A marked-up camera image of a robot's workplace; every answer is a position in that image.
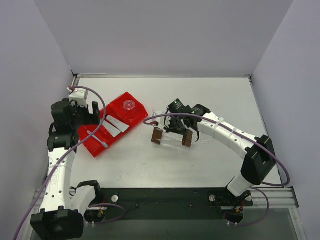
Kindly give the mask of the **clear tray brown handles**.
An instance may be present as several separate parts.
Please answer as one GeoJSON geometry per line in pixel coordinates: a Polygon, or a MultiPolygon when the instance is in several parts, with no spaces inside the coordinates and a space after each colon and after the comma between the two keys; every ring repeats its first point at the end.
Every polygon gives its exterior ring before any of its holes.
{"type": "Polygon", "coordinates": [[[151,136],[151,142],[157,145],[165,146],[183,146],[185,148],[191,148],[193,144],[210,144],[213,143],[214,139],[209,137],[200,136],[196,134],[194,138],[194,132],[187,130],[186,134],[179,135],[177,133],[167,132],[164,129],[155,127],[151,136]]]}

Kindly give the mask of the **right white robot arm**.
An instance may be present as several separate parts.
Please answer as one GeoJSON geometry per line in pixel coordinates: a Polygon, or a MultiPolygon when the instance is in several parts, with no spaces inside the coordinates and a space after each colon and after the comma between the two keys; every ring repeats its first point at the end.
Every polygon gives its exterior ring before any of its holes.
{"type": "Polygon", "coordinates": [[[240,173],[226,187],[235,197],[240,197],[253,186],[261,185],[276,165],[270,156],[275,151],[269,137],[257,137],[241,131],[201,104],[190,107],[176,99],[165,113],[167,116],[160,118],[160,124],[167,132],[186,136],[192,129],[219,141],[243,160],[240,173]]]}

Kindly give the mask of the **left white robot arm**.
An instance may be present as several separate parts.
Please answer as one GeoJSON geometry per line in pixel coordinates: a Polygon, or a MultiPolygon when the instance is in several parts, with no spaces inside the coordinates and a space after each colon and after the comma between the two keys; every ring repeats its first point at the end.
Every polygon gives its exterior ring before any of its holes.
{"type": "Polygon", "coordinates": [[[72,166],[80,139],[78,130],[81,126],[100,123],[97,102],[92,102],[92,109],[90,113],[85,100],[67,98],[51,106],[53,123],[47,139],[49,166],[44,197],[39,212],[30,219],[30,225],[42,240],[81,238],[88,206],[96,206],[103,199],[102,192],[96,189],[96,181],[80,186],[70,196],[72,166]]]}

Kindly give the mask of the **toothpaste tube green cap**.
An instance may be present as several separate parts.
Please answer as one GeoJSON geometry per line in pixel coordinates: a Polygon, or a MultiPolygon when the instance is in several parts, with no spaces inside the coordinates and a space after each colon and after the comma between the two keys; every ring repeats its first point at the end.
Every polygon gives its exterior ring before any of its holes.
{"type": "Polygon", "coordinates": [[[117,137],[119,134],[122,133],[118,128],[116,128],[115,126],[113,126],[105,120],[103,121],[102,125],[113,138],[117,137]]]}

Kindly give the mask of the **grey toothbrush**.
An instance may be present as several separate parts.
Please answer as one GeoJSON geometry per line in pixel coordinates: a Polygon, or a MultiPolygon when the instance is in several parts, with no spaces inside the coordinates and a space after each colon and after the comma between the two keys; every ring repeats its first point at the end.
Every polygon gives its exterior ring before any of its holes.
{"type": "Polygon", "coordinates": [[[108,144],[101,139],[99,139],[95,134],[93,134],[90,130],[86,131],[92,138],[98,141],[104,148],[108,148],[108,144]]]}

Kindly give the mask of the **toothpaste tube black cap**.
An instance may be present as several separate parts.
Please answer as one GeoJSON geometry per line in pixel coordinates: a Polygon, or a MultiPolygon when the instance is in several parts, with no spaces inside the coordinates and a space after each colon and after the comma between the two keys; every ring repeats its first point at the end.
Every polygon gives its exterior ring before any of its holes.
{"type": "Polygon", "coordinates": [[[108,115],[106,117],[106,120],[113,126],[115,126],[117,129],[119,129],[122,133],[125,133],[130,127],[129,125],[125,124],[124,122],[120,121],[119,119],[111,115],[108,115]]]}

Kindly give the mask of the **red plastic compartment box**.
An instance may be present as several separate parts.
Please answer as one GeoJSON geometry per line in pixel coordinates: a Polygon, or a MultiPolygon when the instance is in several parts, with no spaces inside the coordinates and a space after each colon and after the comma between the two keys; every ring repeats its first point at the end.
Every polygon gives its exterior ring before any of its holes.
{"type": "Polygon", "coordinates": [[[83,144],[94,158],[118,142],[149,116],[144,105],[129,92],[123,93],[106,106],[105,117],[103,113],[104,110],[101,109],[102,126],[83,144]]]}

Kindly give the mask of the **clear plastic cup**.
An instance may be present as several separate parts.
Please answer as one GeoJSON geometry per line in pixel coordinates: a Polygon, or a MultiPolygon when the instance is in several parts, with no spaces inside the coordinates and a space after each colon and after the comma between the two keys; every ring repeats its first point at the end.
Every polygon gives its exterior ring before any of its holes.
{"type": "Polygon", "coordinates": [[[134,120],[138,113],[136,109],[136,103],[133,100],[126,100],[123,103],[124,116],[128,121],[134,120]]]}

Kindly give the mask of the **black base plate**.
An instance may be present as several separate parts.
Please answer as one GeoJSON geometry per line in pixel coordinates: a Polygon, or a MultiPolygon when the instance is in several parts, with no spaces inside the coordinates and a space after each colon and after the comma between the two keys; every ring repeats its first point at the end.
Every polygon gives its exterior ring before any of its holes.
{"type": "Polygon", "coordinates": [[[242,220],[243,208],[253,206],[249,190],[235,197],[225,187],[102,188],[101,194],[84,214],[88,222],[221,220],[225,212],[242,220]]]}

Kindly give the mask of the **aluminium front rail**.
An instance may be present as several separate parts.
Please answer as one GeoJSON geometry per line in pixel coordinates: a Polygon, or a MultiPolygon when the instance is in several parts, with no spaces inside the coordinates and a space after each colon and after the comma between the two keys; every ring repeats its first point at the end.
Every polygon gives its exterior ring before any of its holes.
{"type": "MultiPolygon", "coordinates": [[[[298,209],[300,207],[293,187],[262,187],[258,188],[258,190],[262,191],[267,196],[271,209],[298,209]]],[[[267,200],[258,190],[250,190],[253,208],[262,209],[267,206],[267,200]]]]}

